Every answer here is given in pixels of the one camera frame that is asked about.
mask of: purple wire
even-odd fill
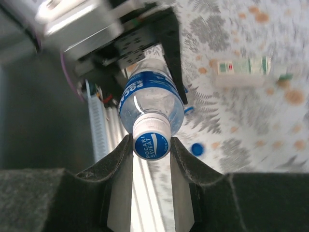
[[[74,86],[72,80],[70,79],[70,76],[68,74],[68,71],[67,71],[67,68],[66,68],[66,64],[65,64],[65,61],[64,61],[64,54],[62,52],[60,53],[60,62],[61,62],[61,67],[62,67],[63,74],[66,77],[67,83],[69,84],[69,86],[73,90],[73,92],[75,94],[77,94],[78,98],[82,102],[84,102],[84,98],[77,92],[76,87]]]

